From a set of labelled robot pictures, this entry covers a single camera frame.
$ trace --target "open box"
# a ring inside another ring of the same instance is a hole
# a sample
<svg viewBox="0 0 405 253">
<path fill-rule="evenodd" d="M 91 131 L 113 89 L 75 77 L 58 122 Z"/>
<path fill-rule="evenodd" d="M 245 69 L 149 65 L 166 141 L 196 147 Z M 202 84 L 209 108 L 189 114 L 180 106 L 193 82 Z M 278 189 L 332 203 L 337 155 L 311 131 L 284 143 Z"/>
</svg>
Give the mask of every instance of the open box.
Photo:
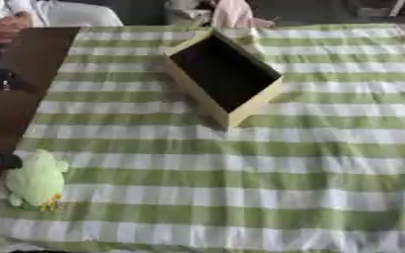
<svg viewBox="0 0 405 253">
<path fill-rule="evenodd" d="M 223 127 L 238 126 L 278 94 L 282 76 L 217 30 L 166 49 L 166 71 Z"/>
</svg>

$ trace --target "person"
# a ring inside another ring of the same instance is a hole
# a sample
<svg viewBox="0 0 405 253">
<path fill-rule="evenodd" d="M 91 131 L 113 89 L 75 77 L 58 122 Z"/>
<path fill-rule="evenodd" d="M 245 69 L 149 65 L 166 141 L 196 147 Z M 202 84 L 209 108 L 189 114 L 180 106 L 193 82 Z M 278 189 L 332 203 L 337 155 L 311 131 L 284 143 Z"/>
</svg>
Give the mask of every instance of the person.
<svg viewBox="0 0 405 253">
<path fill-rule="evenodd" d="M 31 27 L 119 27 L 108 7 L 57 0 L 0 0 L 0 43 Z"/>
</svg>

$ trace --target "person's hand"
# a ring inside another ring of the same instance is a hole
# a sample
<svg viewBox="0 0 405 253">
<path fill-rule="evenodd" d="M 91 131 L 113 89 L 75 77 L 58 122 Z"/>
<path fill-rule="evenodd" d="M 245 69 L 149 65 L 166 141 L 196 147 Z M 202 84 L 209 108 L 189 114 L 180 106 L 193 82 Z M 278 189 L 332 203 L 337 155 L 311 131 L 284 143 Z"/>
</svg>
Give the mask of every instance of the person's hand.
<svg viewBox="0 0 405 253">
<path fill-rule="evenodd" d="M 32 26 L 31 14 L 20 12 L 0 20 L 0 43 L 11 42 L 22 30 Z"/>
</svg>

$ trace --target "table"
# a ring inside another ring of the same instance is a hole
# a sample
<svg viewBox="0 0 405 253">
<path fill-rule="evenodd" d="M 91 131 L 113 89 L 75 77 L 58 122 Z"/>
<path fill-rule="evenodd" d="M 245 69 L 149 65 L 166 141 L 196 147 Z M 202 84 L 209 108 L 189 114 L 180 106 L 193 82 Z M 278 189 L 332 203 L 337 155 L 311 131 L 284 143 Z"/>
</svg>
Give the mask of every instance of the table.
<svg viewBox="0 0 405 253">
<path fill-rule="evenodd" d="M 27 30 L 5 50 L 0 65 L 17 72 L 37 89 L 35 94 L 0 93 L 0 152 L 15 150 L 77 31 Z"/>
<path fill-rule="evenodd" d="M 62 209 L 14 209 L 0 183 L 0 249 L 404 252 L 402 32 L 225 32 L 285 86 L 231 132 L 161 69 L 194 31 L 82 30 L 17 148 L 69 161 Z"/>
</svg>

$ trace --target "green plush toy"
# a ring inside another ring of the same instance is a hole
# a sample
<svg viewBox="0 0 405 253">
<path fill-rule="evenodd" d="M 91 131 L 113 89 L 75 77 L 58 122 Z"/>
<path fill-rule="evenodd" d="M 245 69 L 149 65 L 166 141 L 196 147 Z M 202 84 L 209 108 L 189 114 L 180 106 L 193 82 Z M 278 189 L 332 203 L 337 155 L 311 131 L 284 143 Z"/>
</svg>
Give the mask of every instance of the green plush toy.
<svg viewBox="0 0 405 253">
<path fill-rule="evenodd" d="M 56 160 L 49 152 L 37 150 L 24 159 L 23 168 L 8 172 L 9 202 L 13 207 L 29 204 L 41 211 L 53 211 L 64 189 L 62 174 L 68 167 L 67 162 Z"/>
</svg>

